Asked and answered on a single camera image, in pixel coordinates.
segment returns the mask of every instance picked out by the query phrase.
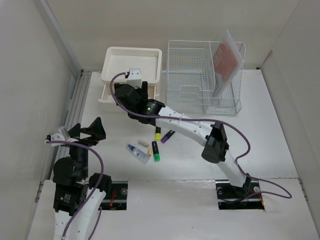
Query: wall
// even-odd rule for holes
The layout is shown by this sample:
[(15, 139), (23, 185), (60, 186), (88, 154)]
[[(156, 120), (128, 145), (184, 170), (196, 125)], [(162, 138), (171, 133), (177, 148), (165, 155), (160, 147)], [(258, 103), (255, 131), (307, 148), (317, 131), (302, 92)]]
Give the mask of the wall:
[(320, 233), (319, 9), (300, 1), (261, 70)]
[(48, 0), (84, 68), (102, 68), (107, 48), (162, 50), (168, 40), (220, 41), (230, 30), (260, 67), (299, 0)]
[(71, 72), (31, 0), (0, 0), (0, 235), (28, 234)]

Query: metal wire grid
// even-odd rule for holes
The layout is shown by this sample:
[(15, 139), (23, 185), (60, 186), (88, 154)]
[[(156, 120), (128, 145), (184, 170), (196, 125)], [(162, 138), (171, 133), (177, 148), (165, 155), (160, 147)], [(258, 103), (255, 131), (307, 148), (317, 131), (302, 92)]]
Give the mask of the metal wire grid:
[[(236, 115), (241, 110), (242, 69), (219, 98), (213, 98), (212, 53), (220, 42), (169, 41), (167, 105), (182, 113)], [(245, 46), (236, 42), (245, 57)]]

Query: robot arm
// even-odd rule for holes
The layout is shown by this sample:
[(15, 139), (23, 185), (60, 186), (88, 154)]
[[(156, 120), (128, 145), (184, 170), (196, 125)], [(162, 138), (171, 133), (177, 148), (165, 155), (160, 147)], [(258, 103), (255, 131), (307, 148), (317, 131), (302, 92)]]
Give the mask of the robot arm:
[(142, 82), (141, 87), (137, 87), (136, 82), (131, 84), (132, 80), (130, 78), (131, 76), (135, 76), (135, 78), (137, 78), (137, 71), (137, 75), (141, 76), (139, 69), (131, 69), (126, 75), (126, 78), (128, 78), (127, 83), (114, 84), (114, 95), (116, 99), (131, 112), (144, 116), (162, 117), (147, 118), (130, 113), (128, 113), (128, 116), (143, 124), (151, 124), (153, 126), (173, 130), (195, 140), (201, 146), (204, 146), (201, 154), (202, 158), (208, 162), (217, 164), (227, 176), (232, 186), (236, 188), (244, 188), (248, 181), (246, 181), (246, 176), (240, 172), (229, 151), (229, 145), (227, 143), (227, 136), (223, 124), (215, 123), (214, 125), (210, 125), (206, 122), (180, 121), (163, 118), (164, 116), (176, 117), (178, 119), (181, 119), (182, 117), (186, 119), (188, 117), (175, 112), (160, 101), (148, 99), (148, 83), (146, 81)]

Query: yellow marker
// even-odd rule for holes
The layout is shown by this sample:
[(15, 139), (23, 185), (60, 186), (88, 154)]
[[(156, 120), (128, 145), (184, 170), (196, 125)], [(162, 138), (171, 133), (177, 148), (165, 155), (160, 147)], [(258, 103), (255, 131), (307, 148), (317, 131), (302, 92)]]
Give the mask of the yellow marker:
[(161, 139), (161, 127), (155, 127), (155, 140), (160, 141)]

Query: purple cable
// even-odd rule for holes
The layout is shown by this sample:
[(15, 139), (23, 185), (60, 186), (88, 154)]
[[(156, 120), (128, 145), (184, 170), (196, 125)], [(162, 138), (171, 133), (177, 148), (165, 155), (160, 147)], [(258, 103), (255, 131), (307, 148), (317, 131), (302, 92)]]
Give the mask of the purple cable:
[(291, 199), (292, 198), (292, 195), (291, 193), (285, 189), (283, 186), (275, 183), (275, 182), (272, 182), (272, 181), (269, 181), (269, 180), (265, 180), (265, 179), (261, 179), (261, 178), (257, 178), (257, 177), (254, 177), (254, 176), (250, 176), (249, 174), (245, 173), (245, 171), (243, 171), (243, 169), (240, 167), (240, 165), (238, 164), (238, 160), (240, 158), (243, 158), (244, 156), (246, 156), (250, 150), (251, 150), (251, 145), (250, 145), (250, 142), (249, 140), (247, 139), (247, 137), (239, 130), (237, 129), (235, 126), (231, 125), (230, 123), (227, 123), (225, 121), (221, 121), (221, 120), (217, 120), (217, 119), (206, 119), (206, 118), (179, 118), (179, 117), (174, 117), (174, 116), (147, 116), (147, 115), (142, 115), (142, 114), (139, 114), (139, 113), (135, 113), (133, 111), (130, 111), (128, 109), (126, 109), (119, 101), (118, 99), (116, 98), (115, 96), (115, 93), (114, 93), (114, 90), (112, 88), (112, 85), (114, 83), (114, 81), (116, 80), (117, 77), (121, 76), (121, 75), (126, 75), (125, 72), (121, 72), (121, 73), (118, 73), (117, 75), (115, 75), (111, 82), (110, 82), (110, 92), (111, 92), (111, 95), (112, 95), (112, 98), (113, 100), (116, 102), (117, 105), (119, 105), (120, 108), (122, 108), (124, 111), (126, 111), (128, 114), (131, 114), (133, 116), (136, 116), (136, 117), (140, 117), (140, 118), (146, 118), (146, 119), (172, 119), (172, 120), (178, 120), (178, 121), (185, 121), (185, 122), (214, 122), (214, 123), (221, 123), (223, 125), (226, 125), (228, 126), (229, 128), (235, 130), (243, 139), (244, 141), (246, 142), (247, 146), (248, 146), (248, 149), (246, 150), (245, 153), (237, 156), (235, 158), (235, 163), (237, 164), (240, 172), (245, 175), (246, 177), (250, 178), (250, 179), (253, 179), (253, 180), (258, 180), (258, 181), (262, 181), (262, 182), (266, 182), (266, 183), (269, 183), (269, 184), (273, 184), (275, 186), (277, 186), (278, 188), (281, 188), (282, 190), (284, 190), (288, 196), (285, 196), (285, 195), (281, 195), (281, 194), (278, 194), (278, 193), (274, 193), (274, 192), (270, 192), (270, 191), (258, 191), (258, 192), (255, 192), (255, 193), (252, 193), (251, 195), (245, 197), (243, 200), (245, 199), (248, 199), (248, 198), (251, 198), (252, 196), (254, 195), (258, 195), (258, 194), (271, 194), (271, 195), (275, 195), (275, 196), (278, 196), (278, 197), (281, 197), (281, 198), (285, 198), (285, 199)]
[(68, 221), (68, 223), (66, 224), (65, 226), (65, 229), (63, 231), (63, 234), (62, 234), (62, 240), (64, 240), (66, 234), (67, 234), (67, 230), (71, 224), (71, 222), (75, 219), (75, 217), (77, 216), (77, 214), (80, 212), (80, 210), (84, 207), (84, 205), (89, 201), (89, 199), (91, 198), (92, 194), (94, 194), (95, 190), (97, 189), (97, 187), (99, 186), (100, 184), (100, 181), (104, 175), (104, 162), (101, 158), (101, 156), (95, 151), (93, 150), (91, 147), (88, 147), (86, 145), (83, 145), (83, 144), (79, 144), (79, 143), (76, 143), (76, 142), (70, 142), (70, 141), (46, 141), (45, 143), (47, 144), (68, 144), (68, 145), (72, 145), (72, 146), (76, 146), (76, 147), (80, 147), (80, 148), (83, 148), (83, 149), (87, 149), (89, 150), (90, 152), (92, 152), (100, 161), (100, 164), (101, 164), (101, 171), (100, 171), (100, 176), (96, 182), (96, 184), (94, 185), (92, 191), (90, 192), (90, 194), (86, 197), (86, 199), (84, 200), (84, 202), (79, 206), (79, 208), (77, 209), (77, 211), (74, 212), (73, 216), (70, 218), (70, 220)]
[(102, 207), (101, 207), (101, 206), (99, 207), (99, 210), (100, 210), (100, 212), (99, 212), (98, 218), (97, 218), (97, 220), (96, 220), (96, 222), (95, 222), (94, 228), (93, 228), (92, 233), (90, 234), (88, 240), (90, 240), (90, 239), (92, 238), (92, 236), (94, 235), (95, 230), (96, 230), (96, 228), (97, 228), (98, 222), (99, 222), (99, 220), (100, 220), (101, 212), (102, 212)]

